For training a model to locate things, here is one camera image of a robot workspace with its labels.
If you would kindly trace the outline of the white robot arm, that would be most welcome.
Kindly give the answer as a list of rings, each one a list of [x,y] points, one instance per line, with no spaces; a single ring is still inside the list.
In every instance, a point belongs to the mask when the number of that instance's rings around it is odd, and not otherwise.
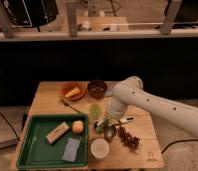
[[[162,117],[198,138],[198,107],[145,92],[143,82],[137,76],[131,76],[114,86],[107,113],[113,119],[119,120],[129,105]]]

